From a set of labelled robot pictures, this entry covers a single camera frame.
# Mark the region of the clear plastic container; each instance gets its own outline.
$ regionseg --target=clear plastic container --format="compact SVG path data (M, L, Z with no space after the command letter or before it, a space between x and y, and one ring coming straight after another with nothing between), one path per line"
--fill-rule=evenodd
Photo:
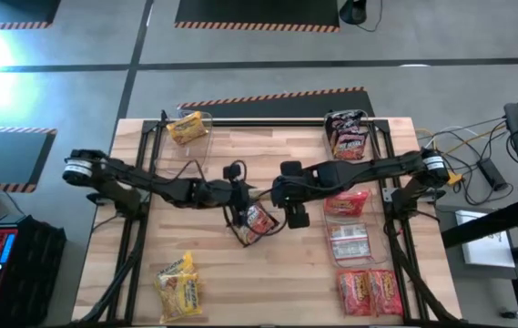
M170 120L178 121L194 112L194 110L178 110L177 117L171 118ZM185 145L179 145L169 133L163 134L162 147L159 151L159 158L156 164L157 171L164 174L165 177L176 176L191 160L197 161L199 166L203 168L212 144L212 116L207 112L200 113L202 114L204 127L208 132L206 135L195 138ZM187 177L191 175L199 176L196 163L190 163L190 165L184 169L181 176Z
M354 268L379 264L389 259L388 239L383 233L381 209L374 208L374 195L365 187L355 186L349 194L369 192L359 217L329 215L323 210L330 256L336 266Z
M346 114L359 109L333 112L326 115ZM360 132L368 132L367 127L360 127ZM323 144L329 160L335 159L331 150L331 144L327 133L323 132ZM379 157L381 151L370 134L366 138L363 151L363 159L348 160L350 163L359 163L374 159L374 153ZM335 264L341 268L357 268L370 266L372 264L384 263L390 258L388 237L384 234L384 216L381 203L381 196L372 193L371 184L377 186L378 182L367 182L355 185L346 193L369 192L362 213L359 217L329 215L323 210L326 235L330 246L330 256Z

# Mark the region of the black metal frame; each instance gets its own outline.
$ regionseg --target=black metal frame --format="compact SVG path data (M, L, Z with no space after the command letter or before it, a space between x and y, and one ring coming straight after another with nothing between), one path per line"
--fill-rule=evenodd
M143 167L145 151L147 147L147 141L149 133L155 131L155 139L154 146L152 149L152 156L149 165L149 172L154 173L156 171L156 160L158 158L159 151L161 150L161 138L162 132L165 128L166 122L164 121L156 121L156 120L148 120L144 121L142 126L142 134L141 140L139 141L139 149L137 152L137 161L136 167ZM394 148L391 141L391 132L388 120L385 119L377 119L370 121L363 121L361 125L368 128L371 139L375 142L375 145L380 145L380 141L378 140L377 130L381 131L384 135L384 142L387 150L388 158L392 158L395 156ZM213 121L214 127L322 127L323 119L261 119L261 120L245 120L245 119L225 119L220 120L216 119ZM400 188L401 182L400 179L393 179L392 183L394 187ZM386 179L379 180L379 186L382 188L387 187ZM89 318L89 320L83 319L81 322L70 323L68 326L75 327L118 327L118 326L132 326L133 314L135 310L135 301L137 298L137 286L138 286L138 277L139 271L141 267L141 258L143 254L143 249L145 247L145 238L147 232L147 221L148 221L148 213L149 207L151 203L151 198L147 201L147 212L145 213L143 218L140 218L139 228L137 232L137 239L135 243L135 248L132 253L135 253L135 256L127 257L127 248L129 244L129 239L131 236L131 230L134 222L132 220L126 220L125 226L123 229L123 233L121 236L121 242L119 247L119 254L117 257L117 268L116 275L105 295L99 301L99 306L101 307L100 314L104 312L104 309L108 307L107 320L104 322L99 322L98 319L100 315L93 316ZM388 203L383 195L382 195L382 203L384 208L384 215L386 222L388 222L388 233L392 236L395 236L396 228L394 226L394 219L391 217L388 209L390 208L390 203ZM408 222L405 220L401 223L402 229L402 237L404 239L404 243L406 245L406 257L410 264L407 266L412 267L415 271L418 271L419 265L416 259L416 253L414 251L414 243L412 241L411 228ZM394 254L395 250L400 251L400 245L398 244L398 240L396 237L391 237L389 235L389 244L391 247L391 253ZM396 281L401 293L402 307L403 307L403 322L404 325L413 325L420 327L493 327L487 325L478 325L478 324L469 324L463 322L434 322L430 321L427 310L427 303L423 300L421 293L415 289L415 296L418 303L419 308L419 316L420 319L414 319L411 317L411 308L409 304L408 294L406 291L406 282L404 279L404 275L402 272L401 261L403 258L401 256L392 255L392 264L394 267L394 271L396 274ZM123 281L128 275L128 272L132 270L131 279L128 288L128 297L126 310L124 313L124 319L117 319L117 307L118 307L118 296L119 296L119 288L121 287Z

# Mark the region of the yellow noodle package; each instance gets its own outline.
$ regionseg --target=yellow noodle package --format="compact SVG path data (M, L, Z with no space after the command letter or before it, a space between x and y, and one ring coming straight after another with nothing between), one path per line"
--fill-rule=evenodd
M191 251L186 251L181 259L169 264L167 268L158 272L157 277L176 275L178 273L194 273L194 260L192 259Z
M202 313L198 303L198 274L195 273L191 251L158 272L154 283L161 297L159 323Z
M161 296L162 314L159 323L167 323L202 313L198 302L198 274L181 273L162 276L156 282Z
M196 111L176 123L167 126L171 137L179 145L184 145L189 141L204 136L208 132L202 123L202 113Z

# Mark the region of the black mat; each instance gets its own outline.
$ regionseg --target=black mat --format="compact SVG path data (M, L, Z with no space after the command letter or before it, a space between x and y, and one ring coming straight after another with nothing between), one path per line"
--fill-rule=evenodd
M178 28L338 32L335 0L181 0Z
M361 109L375 116L363 87L208 100L178 107L205 111L213 118L323 118L330 110L345 109Z
M0 29L46 28L60 0L0 0Z
M55 136L53 128L0 128L0 190L33 192Z

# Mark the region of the plastic bag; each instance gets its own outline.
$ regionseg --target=plastic bag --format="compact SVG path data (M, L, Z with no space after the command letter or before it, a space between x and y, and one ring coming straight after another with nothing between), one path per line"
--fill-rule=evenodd
M260 202L252 205L247 211L247 215L248 226L243 225L237 228L237 234L247 245L253 244L259 237L272 230L276 225L276 222L269 217L267 210L262 207Z
M325 199L323 201L323 210L327 215L359 217L369 194L368 191L359 191L357 193L342 192L335 197Z
M402 316L402 301L392 270L340 270L338 284L347 315Z
M158 272L154 284L161 297L159 323L202 313L198 298L198 274L195 273L191 251Z
M372 315L370 284L368 283L368 279L367 270L338 272L340 295L343 311L346 315Z
M402 301L392 270L371 270L370 283L376 315L402 315Z
M171 137L179 145L204 136L208 133L202 122L202 113L196 111L176 123L168 124L167 129Z
M159 323L167 323L186 316L200 314L198 274L164 275L157 281L162 314Z

